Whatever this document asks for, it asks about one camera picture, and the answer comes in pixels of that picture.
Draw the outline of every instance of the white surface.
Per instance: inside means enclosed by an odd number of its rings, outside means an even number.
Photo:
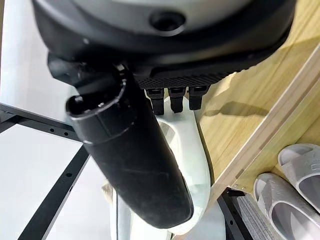
[[[1,240],[18,239],[81,145],[21,125],[0,134]],[[47,239],[111,239],[104,181],[89,159]]]
[[[17,239],[81,143],[15,125],[0,134],[0,239]]]
[[[225,216],[218,202],[208,209],[184,240],[226,240]]]
[[[67,121],[65,102],[75,89],[51,77],[31,0],[5,1],[1,51],[0,103]]]
[[[105,176],[92,157],[74,185],[47,240],[110,240],[110,207],[101,187]]]

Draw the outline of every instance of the black plastic housing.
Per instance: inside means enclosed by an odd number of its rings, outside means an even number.
[[[85,109],[75,96],[66,103],[78,137],[128,206],[161,229],[189,220],[191,196],[144,91],[124,81],[104,105]]]

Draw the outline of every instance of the black screw hole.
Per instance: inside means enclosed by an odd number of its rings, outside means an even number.
[[[186,18],[177,12],[156,12],[150,18],[150,24],[158,31],[170,32],[186,22]]]

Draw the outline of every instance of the white floor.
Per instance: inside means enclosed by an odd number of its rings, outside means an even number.
[[[16,240],[81,143],[15,125],[0,134],[0,239]],[[89,159],[48,240],[108,240],[105,177]]]

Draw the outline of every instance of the black cylindrical handle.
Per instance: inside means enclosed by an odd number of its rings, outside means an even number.
[[[66,110],[89,154],[142,219],[168,229],[192,217],[192,199],[175,157],[150,101],[133,80],[123,80],[119,93],[97,107],[72,97]]]

